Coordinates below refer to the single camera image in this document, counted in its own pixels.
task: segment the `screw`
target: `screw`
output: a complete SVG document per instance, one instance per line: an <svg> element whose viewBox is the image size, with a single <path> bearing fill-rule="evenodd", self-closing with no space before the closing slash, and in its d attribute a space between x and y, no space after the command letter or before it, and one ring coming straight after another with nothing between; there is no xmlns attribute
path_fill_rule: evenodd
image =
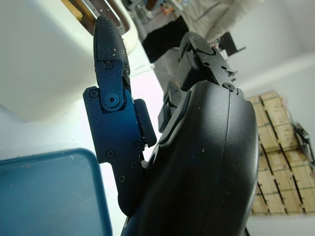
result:
<svg viewBox="0 0 315 236"><path fill-rule="evenodd" d="M119 176L119 177L118 177L118 181L119 181L120 183L123 183L125 180L126 180L126 177L125 177L125 176Z"/></svg>
<svg viewBox="0 0 315 236"><path fill-rule="evenodd" d="M133 169L135 169L135 168L137 167L137 165L138 165L138 164L137 164L137 162L135 162L135 161L133 161L133 162L130 163L130 167L133 168Z"/></svg>
<svg viewBox="0 0 315 236"><path fill-rule="evenodd" d="M230 83L223 83L222 87L230 90L231 92L235 91L235 87Z"/></svg>
<svg viewBox="0 0 315 236"><path fill-rule="evenodd" d="M113 69L113 67L114 67L114 65L113 65L112 62L107 62L107 63L105 63L105 68L106 68L107 70L111 70L111 69Z"/></svg>
<svg viewBox="0 0 315 236"><path fill-rule="evenodd" d="M115 156L114 150L112 150L112 149L107 150L106 156L107 156L107 158L109 158L109 159L114 158L114 156Z"/></svg>
<svg viewBox="0 0 315 236"><path fill-rule="evenodd" d="M133 144L133 148L136 150L136 151L140 151L143 149L143 144L139 141L137 142L134 142Z"/></svg>
<svg viewBox="0 0 315 236"><path fill-rule="evenodd" d="M116 107L119 104L119 97L117 94L110 93L105 97L105 104L109 108Z"/></svg>
<svg viewBox="0 0 315 236"><path fill-rule="evenodd" d="M96 89L93 89L89 93L91 98L96 98L98 96L98 91Z"/></svg>

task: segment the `teal tray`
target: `teal tray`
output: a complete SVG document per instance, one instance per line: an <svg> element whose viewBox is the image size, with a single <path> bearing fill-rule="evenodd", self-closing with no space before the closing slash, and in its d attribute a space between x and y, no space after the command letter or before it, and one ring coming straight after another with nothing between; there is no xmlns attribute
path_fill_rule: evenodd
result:
<svg viewBox="0 0 315 236"><path fill-rule="evenodd" d="M0 236L111 236L93 153L75 149L0 161Z"/></svg>

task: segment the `black plastic casing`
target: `black plastic casing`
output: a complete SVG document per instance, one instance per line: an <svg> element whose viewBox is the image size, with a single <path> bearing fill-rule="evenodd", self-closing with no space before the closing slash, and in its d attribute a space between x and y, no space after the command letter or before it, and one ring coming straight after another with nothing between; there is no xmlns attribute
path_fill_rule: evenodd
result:
<svg viewBox="0 0 315 236"><path fill-rule="evenodd" d="M240 236L255 195L258 135L250 102L196 83L169 121L122 236Z"/></svg>

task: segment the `white container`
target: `white container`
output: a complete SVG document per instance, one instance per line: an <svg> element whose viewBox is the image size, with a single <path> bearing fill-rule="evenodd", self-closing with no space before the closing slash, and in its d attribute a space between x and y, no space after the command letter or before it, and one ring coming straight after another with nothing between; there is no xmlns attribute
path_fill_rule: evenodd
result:
<svg viewBox="0 0 315 236"><path fill-rule="evenodd" d="M123 35L127 53L135 26ZM26 120L47 117L95 85L93 37L60 0L0 1L0 104Z"/></svg>

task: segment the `robotic hand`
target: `robotic hand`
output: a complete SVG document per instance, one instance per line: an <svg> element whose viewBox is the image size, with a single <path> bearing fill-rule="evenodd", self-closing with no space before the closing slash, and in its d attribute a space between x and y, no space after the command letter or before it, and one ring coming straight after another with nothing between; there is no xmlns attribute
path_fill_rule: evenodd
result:
<svg viewBox="0 0 315 236"><path fill-rule="evenodd" d="M178 79L156 137L143 100L131 96L125 47L100 16L94 31L97 87L83 97L97 160L112 165L122 236L238 236L244 233L258 167L256 118L220 53L198 34L181 43Z"/></svg>

